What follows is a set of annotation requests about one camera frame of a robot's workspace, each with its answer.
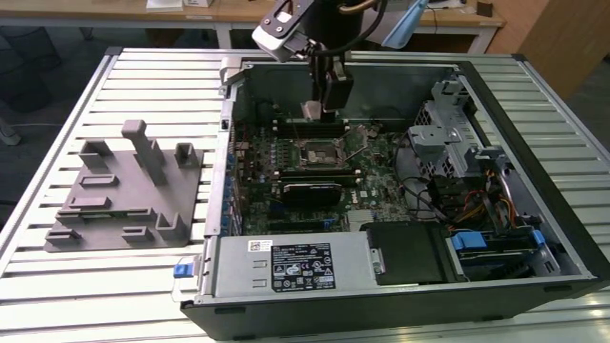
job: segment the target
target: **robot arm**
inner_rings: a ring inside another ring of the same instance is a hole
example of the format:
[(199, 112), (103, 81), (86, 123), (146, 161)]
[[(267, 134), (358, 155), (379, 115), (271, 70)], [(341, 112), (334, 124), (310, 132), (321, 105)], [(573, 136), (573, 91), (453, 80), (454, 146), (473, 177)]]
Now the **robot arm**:
[[(285, 11), (291, 0), (278, 0), (253, 33), (261, 49), (278, 61), (286, 62), (294, 56), (309, 60), (313, 88), (305, 113), (311, 119), (331, 121), (335, 111), (345, 108), (354, 84), (345, 67), (345, 53), (377, 30), (386, 11), (405, 11), (411, 5), (411, 0), (393, 1), (389, 8), (389, 1), (345, 0), (338, 3), (337, 0), (305, 0), (299, 12), (291, 15)], [(415, 0), (415, 3), (418, 6), (414, 7), (421, 11), (414, 12), (410, 8), (405, 15), (410, 20), (402, 20), (413, 26), (429, 0)], [(371, 7), (378, 15), (371, 26), (361, 32), (362, 16)]]

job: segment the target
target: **slotted metal table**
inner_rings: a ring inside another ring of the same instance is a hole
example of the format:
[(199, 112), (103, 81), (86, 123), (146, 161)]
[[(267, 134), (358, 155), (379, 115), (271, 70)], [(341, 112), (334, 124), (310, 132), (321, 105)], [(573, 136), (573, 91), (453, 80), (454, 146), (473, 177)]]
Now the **slotted metal table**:
[[(173, 267), (202, 252), (223, 97), (226, 56), (257, 51), (110, 49), (0, 234), (3, 342), (213, 342), (173, 300)], [(470, 60), (578, 217), (610, 256), (610, 155), (528, 61), (513, 56), (355, 52), (354, 59)], [(131, 149), (122, 123), (145, 119), (162, 149), (205, 149), (193, 242), (173, 249), (43, 250), (55, 214), (76, 179), (87, 138)], [(482, 128), (494, 142), (488, 123)], [(182, 282), (186, 294), (195, 280)], [(608, 289), (546, 304), (514, 319), (269, 339), (267, 342), (608, 342)]]

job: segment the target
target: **desk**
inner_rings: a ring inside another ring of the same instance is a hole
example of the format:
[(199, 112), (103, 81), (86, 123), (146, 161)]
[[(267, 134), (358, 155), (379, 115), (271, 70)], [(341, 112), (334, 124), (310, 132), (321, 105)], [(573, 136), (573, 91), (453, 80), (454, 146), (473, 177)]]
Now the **desk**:
[[(254, 29), (273, 6), (273, 0), (215, 0), (209, 8), (186, 6), (181, 12), (147, 13), (146, 0), (0, 0), (0, 25), (214, 29), (221, 49), (230, 49), (230, 31)], [(438, 10), (435, 15), (437, 20), (431, 12), (425, 13), (415, 32), (474, 35), (469, 52), (485, 53), (505, 20), (464, 14), (460, 9)]]

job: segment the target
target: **blue tab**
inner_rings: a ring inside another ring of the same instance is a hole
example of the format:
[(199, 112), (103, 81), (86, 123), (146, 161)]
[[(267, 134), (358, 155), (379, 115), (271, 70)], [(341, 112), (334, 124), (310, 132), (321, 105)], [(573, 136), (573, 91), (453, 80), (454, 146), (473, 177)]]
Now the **blue tab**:
[(193, 270), (194, 270), (193, 263), (177, 264), (174, 266), (174, 278), (185, 279), (186, 277), (194, 277)]
[(456, 251), (464, 249), (481, 249), (488, 247), (485, 238), (481, 232), (460, 232), (452, 237), (452, 243), (454, 244)]
[(532, 235), (534, 237), (534, 240), (536, 240), (536, 243), (537, 245), (541, 247), (545, 245), (546, 243), (546, 240), (545, 240), (545, 236), (542, 236), (542, 232), (541, 230), (534, 230), (532, 231)]

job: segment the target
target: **warning label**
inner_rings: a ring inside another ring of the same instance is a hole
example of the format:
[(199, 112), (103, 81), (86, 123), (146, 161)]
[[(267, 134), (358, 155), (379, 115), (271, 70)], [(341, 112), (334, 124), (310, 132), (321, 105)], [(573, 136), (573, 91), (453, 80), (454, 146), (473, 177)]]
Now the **warning label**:
[(277, 292), (335, 288), (331, 244), (273, 246), (273, 289)]

